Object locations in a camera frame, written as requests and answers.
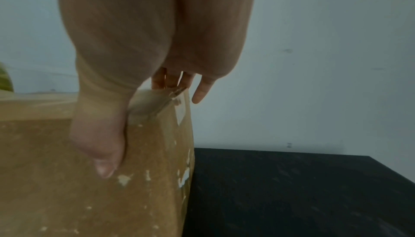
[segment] human hand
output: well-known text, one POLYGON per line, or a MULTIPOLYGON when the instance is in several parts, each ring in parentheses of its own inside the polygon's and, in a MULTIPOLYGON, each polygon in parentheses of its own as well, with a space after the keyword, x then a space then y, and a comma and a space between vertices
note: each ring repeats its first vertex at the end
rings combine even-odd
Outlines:
POLYGON ((199 103, 236 65, 253 0, 59 0, 76 48, 80 92, 70 138, 110 177, 124 155, 128 103, 152 88, 190 87, 199 103))

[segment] yellow-green object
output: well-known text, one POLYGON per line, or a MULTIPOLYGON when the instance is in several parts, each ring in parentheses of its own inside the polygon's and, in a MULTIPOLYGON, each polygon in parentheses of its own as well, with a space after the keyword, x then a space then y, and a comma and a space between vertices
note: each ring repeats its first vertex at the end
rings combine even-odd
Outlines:
POLYGON ((13 92, 13 84, 4 65, 0 62, 0 90, 13 92))

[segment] dark surface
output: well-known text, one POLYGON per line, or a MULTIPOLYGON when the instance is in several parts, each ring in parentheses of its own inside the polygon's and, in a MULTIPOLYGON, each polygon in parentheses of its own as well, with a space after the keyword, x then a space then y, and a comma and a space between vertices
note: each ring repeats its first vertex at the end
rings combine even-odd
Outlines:
POLYGON ((183 236, 415 237, 415 184, 370 157, 196 149, 183 236))

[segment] cardboard box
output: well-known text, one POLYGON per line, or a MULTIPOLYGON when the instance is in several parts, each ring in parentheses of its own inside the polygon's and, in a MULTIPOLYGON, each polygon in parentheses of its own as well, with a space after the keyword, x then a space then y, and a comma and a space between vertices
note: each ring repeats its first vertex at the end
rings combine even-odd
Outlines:
POLYGON ((76 98, 0 93, 0 236, 181 236, 195 163, 188 91, 137 92, 109 179, 67 139, 76 98))

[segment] wall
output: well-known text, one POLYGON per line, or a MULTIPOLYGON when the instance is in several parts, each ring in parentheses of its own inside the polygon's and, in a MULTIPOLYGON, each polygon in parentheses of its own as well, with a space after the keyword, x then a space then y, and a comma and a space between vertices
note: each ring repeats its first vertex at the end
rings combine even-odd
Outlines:
MULTIPOLYGON (((76 91, 57 1, 0 9, 16 91, 76 91)), ((414 21, 415 0, 255 0, 238 66, 192 108, 196 146, 370 155, 415 181, 414 21)))

